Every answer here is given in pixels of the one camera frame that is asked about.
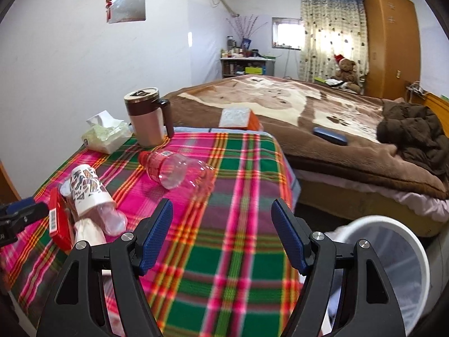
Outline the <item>white paper carton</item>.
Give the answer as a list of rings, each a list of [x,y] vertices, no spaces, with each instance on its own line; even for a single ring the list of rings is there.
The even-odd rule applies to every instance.
[[[104,232],[90,218],[82,218],[75,223],[75,243],[82,240],[88,242],[91,247],[107,242]]]

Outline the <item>red snack box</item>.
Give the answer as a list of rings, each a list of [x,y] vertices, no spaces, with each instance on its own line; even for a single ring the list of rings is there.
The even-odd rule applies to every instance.
[[[49,236],[60,250],[71,252],[75,243],[73,226],[65,200],[56,187],[50,191]]]

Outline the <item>white orange tissue box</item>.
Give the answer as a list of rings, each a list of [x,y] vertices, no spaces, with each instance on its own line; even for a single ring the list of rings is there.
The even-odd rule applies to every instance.
[[[246,107],[224,108],[218,123],[219,128],[263,131],[256,114]]]

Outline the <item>patterned paper cup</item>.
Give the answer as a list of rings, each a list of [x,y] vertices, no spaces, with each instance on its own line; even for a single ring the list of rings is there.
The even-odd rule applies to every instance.
[[[92,166],[76,166],[59,192],[68,203],[75,223],[89,218],[108,236],[119,236],[127,229],[126,216],[117,209]]]

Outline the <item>patterned window curtain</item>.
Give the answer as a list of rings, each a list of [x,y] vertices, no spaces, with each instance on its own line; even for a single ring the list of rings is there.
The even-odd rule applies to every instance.
[[[355,62],[355,77],[369,72],[368,24],[364,0],[301,0],[304,43],[298,77],[302,81],[335,75],[338,55]]]

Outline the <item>white shelf with items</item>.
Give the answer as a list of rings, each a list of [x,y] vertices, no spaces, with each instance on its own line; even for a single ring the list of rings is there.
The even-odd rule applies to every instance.
[[[241,75],[269,75],[275,73],[276,58],[264,56],[251,47],[252,40],[244,38],[240,45],[233,36],[226,38],[227,48],[221,51],[221,75],[232,78]]]

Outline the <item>clear plastic bottle red cap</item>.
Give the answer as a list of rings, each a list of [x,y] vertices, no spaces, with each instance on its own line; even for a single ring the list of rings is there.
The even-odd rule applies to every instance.
[[[142,151],[138,159],[148,177],[165,190],[200,193],[213,187],[215,169],[204,161],[169,150]]]

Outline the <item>pink brown travel mug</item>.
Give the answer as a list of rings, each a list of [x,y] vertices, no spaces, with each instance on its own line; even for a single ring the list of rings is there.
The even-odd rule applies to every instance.
[[[143,88],[124,97],[136,139],[142,148],[153,148],[174,135],[170,101],[157,88]]]

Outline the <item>dark brown jacket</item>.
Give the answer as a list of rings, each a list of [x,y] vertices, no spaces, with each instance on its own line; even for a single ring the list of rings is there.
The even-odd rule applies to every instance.
[[[428,107],[405,101],[384,101],[377,140],[397,147],[400,157],[424,168],[441,181],[448,179],[448,137]]]

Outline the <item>white tissue pack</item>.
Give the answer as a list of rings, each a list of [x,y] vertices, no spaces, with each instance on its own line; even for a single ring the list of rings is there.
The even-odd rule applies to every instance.
[[[87,119],[86,122],[90,127],[81,136],[81,140],[92,151],[112,154],[132,137],[128,123],[113,118],[107,110]]]

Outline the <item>white trash bin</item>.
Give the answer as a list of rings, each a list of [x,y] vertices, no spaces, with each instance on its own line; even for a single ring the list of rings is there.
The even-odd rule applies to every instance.
[[[410,334],[425,309],[431,281],[429,260],[417,236],[403,223],[381,215],[359,218],[326,235],[347,244],[365,239],[374,247]]]

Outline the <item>orange wooden headboard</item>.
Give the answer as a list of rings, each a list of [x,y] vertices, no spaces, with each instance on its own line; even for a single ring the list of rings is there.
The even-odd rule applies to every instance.
[[[423,105],[430,108],[441,122],[445,135],[449,136],[449,104],[448,100],[427,92],[421,96]]]

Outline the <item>dried branches in vase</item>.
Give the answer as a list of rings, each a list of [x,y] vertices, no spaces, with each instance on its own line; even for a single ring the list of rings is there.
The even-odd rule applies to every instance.
[[[232,31],[240,39],[240,48],[245,51],[250,49],[252,36],[261,28],[268,25],[266,21],[260,21],[259,15],[239,15],[227,18],[227,22],[231,26]]]

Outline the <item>orange wooden wardrobe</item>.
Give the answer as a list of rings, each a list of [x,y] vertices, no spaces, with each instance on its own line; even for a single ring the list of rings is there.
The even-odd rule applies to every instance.
[[[365,94],[395,100],[420,78],[421,46],[416,8],[410,0],[364,0],[369,72]]]

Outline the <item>teddy bear santa hat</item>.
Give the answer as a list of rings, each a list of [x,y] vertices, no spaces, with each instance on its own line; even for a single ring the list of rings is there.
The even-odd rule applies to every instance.
[[[352,90],[357,94],[360,94],[361,87],[358,84],[358,78],[355,70],[356,68],[355,62],[352,61],[351,59],[345,58],[340,54],[335,55],[334,58],[338,65],[338,69],[336,70],[333,79],[342,81],[343,84],[345,84],[349,90]]]

